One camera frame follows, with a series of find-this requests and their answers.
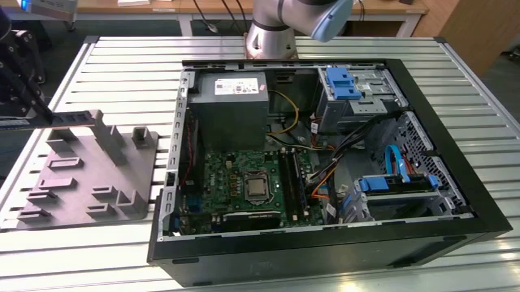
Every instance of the cpu socket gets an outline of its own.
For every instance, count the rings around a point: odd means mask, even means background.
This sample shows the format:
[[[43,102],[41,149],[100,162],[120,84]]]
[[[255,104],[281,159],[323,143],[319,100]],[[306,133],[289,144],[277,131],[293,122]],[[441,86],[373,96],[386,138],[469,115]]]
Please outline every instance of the cpu socket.
[[[269,176],[265,171],[246,172],[243,175],[246,185],[246,201],[261,205],[269,200]]]

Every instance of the yellow wire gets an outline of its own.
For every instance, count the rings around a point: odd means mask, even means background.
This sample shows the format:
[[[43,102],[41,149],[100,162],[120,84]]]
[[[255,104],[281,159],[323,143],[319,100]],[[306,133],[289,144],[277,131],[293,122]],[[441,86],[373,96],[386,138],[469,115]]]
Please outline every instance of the yellow wire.
[[[286,128],[285,130],[281,130],[278,132],[269,132],[267,135],[278,135],[278,134],[283,134],[285,132],[290,131],[291,129],[294,129],[295,125],[298,124],[298,118],[299,118],[299,111],[298,111],[298,107],[295,106],[294,104],[294,101],[283,94],[281,93],[279,91],[277,90],[270,90],[269,92],[274,92],[277,94],[279,94],[287,101],[289,103],[291,104],[291,106],[294,107],[294,112],[295,112],[295,117],[294,117],[294,123],[293,125]]]

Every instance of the aluminum table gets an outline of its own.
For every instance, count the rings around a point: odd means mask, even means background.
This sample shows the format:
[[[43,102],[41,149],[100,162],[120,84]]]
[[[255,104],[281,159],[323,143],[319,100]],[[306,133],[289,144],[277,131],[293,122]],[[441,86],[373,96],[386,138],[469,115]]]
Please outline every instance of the aluminum table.
[[[152,198],[164,178],[182,60],[243,58],[239,37],[90,38],[51,108],[99,109],[122,133],[159,132]],[[520,287],[520,125],[448,44],[430,38],[297,39],[299,58],[400,58],[515,228],[429,264],[392,271],[278,280],[221,291],[465,291]],[[88,130],[75,129],[75,134]],[[12,228],[49,147],[36,130],[0,191],[0,224]],[[164,291],[178,283],[146,263],[150,214],[139,223],[0,233],[0,291]]]

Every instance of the wooden desk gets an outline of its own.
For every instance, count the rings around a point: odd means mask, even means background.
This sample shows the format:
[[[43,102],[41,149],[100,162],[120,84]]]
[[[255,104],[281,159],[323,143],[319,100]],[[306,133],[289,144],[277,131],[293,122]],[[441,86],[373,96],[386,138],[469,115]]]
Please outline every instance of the wooden desk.
[[[206,19],[231,19],[221,0],[198,0]],[[229,8],[237,19],[242,14],[237,2],[226,0]],[[428,7],[421,0],[414,0],[413,5],[398,3],[397,0],[364,0],[365,21],[400,21],[397,37],[409,37],[416,29],[422,14],[428,13]],[[251,19],[253,0],[241,0],[246,18]],[[15,20],[51,20],[40,15],[21,11],[16,0],[0,0],[9,17]],[[358,20],[361,6],[353,8],[350,21]],[[172,2],[154,1],[151,5],[119,7],[118,0],[79,0],[76,20],[142,20],[170,19],[180,23],[182,35],[192,36],[191,20],[202,19],[192,0],[174,0]]]
[[[192,0],[179,0],[179,20],[200,20],[196,6]],[[206,19],[231,19],[221,0],[196,0]],[[239,6],[235,0],[226,0],[227,6],[237,19],[242,19]],[[241,0],[246,18],[251,19],[253,0]],[[428,13],[428,7],[421,0],[414,0],[413,5],[400,3],[397,0],[364,0],[365,4],[365,21],[400,21],[402,22],[397,32],[397,37],[410,37],[416,29],[421,15]],[[356,4],[349,17],[356,21],[361,16],[361,5]],[[188,34],[188,27],[183,30],[183,36]]]

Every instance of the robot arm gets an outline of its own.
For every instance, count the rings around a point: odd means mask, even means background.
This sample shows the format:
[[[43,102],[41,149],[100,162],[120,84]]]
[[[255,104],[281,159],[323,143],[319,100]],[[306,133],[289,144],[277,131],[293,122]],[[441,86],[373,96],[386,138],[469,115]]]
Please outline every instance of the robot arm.
[[[247,34],[247,57],[295,57],[294,30],[321,42],[330,41],[345,25],[353,0],[255,0]]]

